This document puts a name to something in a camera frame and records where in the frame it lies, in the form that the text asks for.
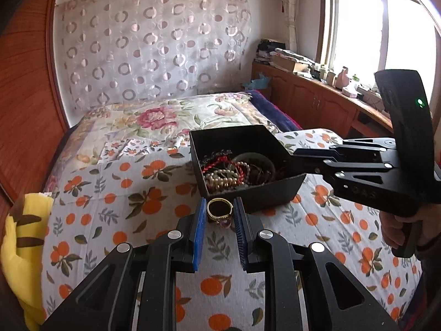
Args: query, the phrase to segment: gold ring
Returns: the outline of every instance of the gold ring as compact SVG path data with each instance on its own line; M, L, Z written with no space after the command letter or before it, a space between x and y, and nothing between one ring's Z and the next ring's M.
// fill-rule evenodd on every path
M230 211L228 212L228 214L221 215L219 217L211 214L211 212L210 212L210 205L213 202L223 202L223 203L225 203L226 205L228 205L230 207ZM228 220L228 219L230 219L233 216L233 205L228 200L226 200L226 199L224 199L222 197L215 197L214 199L211 199L208 202L208 204L207 204L207 214L208 214L208 217L211 220L213 220L213 221L215 221L217 223L220 222L220 221L223 221L223 220Z

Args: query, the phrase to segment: metal screw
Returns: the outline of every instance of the metal screw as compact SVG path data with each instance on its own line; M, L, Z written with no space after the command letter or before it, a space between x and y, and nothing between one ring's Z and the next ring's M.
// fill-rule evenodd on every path
M323 245L322 243L312 243L311 249L315 252L323 252L325 251L325 245Z
M130 250L130 245L127 243L121 243L116 247L116 251L120 252L121 254L128 252Z
M260 236L262 239L271 239L271 238L273 237L273 233L272 233L271 231L269 231L269 230L262 230L262 231L259 233L259 236Z
M170 239L179 239L182 236L182 233L179 230L172 230L169 231L167 235Z

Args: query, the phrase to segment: wooden desk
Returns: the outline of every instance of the wooden desk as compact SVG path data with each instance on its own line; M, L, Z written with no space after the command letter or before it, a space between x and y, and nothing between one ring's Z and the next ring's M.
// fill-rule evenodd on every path
M252 78L271 77L271 97L302 128L326 128L343 138L392 136L392 123L375 108L325 83L253 63Z

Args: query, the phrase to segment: cabinet door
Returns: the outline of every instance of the cabinet door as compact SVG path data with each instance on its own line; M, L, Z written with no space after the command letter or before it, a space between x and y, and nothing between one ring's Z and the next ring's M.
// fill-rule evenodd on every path
M323 91L317 104L318 125L315 127L330 129L345 138L356 114L356 107L344 96L332 91Z
M318 102L317 92L299 84L295 84L293 87L293 97L289 101L288 111L285 113L300 124L303 129L314 128L314 120L317 118L315 110Z
M275 74L271 77L271 102L283 113L288 114L292 98L293 84L288 73Z

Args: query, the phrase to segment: blue plastic bag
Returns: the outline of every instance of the blue plastic bag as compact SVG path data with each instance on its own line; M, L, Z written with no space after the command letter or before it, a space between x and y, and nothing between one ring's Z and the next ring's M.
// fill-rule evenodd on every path
M244 83L245 89L265 89L268 88L271 77L265 77L262 73L259 73L259 79L253 79L250 83Z

